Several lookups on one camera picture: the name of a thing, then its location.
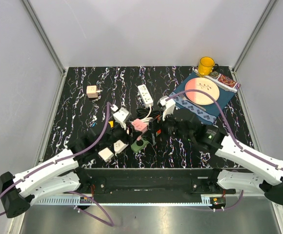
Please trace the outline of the pink cube socket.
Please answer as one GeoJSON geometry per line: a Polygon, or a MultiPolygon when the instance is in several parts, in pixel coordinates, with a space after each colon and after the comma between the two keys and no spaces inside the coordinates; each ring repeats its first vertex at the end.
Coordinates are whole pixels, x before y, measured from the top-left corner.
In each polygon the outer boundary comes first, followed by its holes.
{"type": "Polygon", "coordinates": [[[147,131],[147,124],[140,119],[135,119],[131,122],[135,131],[145,133],[147,131]]]}

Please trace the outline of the yellow cube socket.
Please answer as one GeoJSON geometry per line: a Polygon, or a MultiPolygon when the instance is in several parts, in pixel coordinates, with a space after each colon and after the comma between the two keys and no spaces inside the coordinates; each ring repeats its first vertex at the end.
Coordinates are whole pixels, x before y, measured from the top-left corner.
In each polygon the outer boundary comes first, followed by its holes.
{"type": "Polygon", "coordinates": [[[109,123],[109,125],[110,125],[111,128],[114,127],[114,122],[113,122],[113,121],[110,121],[110,122],[108,122],[108,123],[109,123]]]}

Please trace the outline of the white rectangular power strip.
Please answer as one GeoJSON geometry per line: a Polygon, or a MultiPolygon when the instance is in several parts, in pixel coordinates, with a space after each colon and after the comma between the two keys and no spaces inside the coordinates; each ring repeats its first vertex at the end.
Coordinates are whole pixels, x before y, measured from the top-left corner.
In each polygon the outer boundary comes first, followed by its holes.
{"type": "Polygon", "coordinates": [[[137,88],[138,88],[139,95],[141,96],[142,101],[144,103],[144,106],[146,108],[152,107],[153,106],[153,99],[152,99],[146,85],[142,84],[142,85],[137,86],[137,88]]]}

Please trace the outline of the white triangular power strip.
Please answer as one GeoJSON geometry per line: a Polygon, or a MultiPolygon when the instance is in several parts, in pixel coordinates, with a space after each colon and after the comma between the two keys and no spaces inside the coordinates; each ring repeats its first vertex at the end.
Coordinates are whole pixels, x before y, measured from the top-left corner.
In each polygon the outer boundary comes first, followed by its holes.
{"type": "Polygon", "coordinates": [[[114,151],[115,154],[120,154],[126,147],[128,146],[128,144],[122,142],[121,140],[118,140],[114,143],[114,151]]]}

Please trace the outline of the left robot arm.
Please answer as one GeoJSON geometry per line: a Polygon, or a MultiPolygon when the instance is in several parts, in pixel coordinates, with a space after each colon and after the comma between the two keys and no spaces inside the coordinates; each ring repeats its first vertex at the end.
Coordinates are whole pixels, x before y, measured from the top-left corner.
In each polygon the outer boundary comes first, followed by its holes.
{"type": "Polygon", "coordinates": [[[101,133],[90,130],[51,159],[24,172],[0,175],[0,202],[7,218],[17,217],[38,201],[69,191],[86,193],[91,181],[78,176],[76,169],[99,156],[109,161],[132,142],[132,126],[104,125],[101,133]]]}

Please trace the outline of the green power strip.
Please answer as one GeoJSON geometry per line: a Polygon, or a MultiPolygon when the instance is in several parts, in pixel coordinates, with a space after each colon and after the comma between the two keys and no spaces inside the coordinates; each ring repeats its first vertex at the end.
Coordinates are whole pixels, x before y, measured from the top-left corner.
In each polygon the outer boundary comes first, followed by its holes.
{"type": "Polygon", "coordinates": [[[140,140],[136,140],[132,145],[131,145],[131,149],[133,152],[138,153],[139,151],[141,151],[142,149],[144,149],[147,144],[149,142],[143,138],[141,138],[140,140]]]}

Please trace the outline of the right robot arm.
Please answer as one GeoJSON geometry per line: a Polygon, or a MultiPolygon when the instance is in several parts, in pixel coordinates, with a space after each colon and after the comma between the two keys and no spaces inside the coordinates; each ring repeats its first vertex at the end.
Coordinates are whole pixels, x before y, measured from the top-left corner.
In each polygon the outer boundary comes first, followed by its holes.
{"type": "Polygon", "coordinates": [[[236,162],[249,173],[233,173],[220,169],[207,181],[212,193],[222,189],[239,189],[263,194],[270,201],[283,205],[283,160],[267,156],[239,142],[225,130],[201,123],[187,109],[171,115],[160,115],[150,121],[156,137],[175,137],[190,142],[196,149],[236,162]]]}

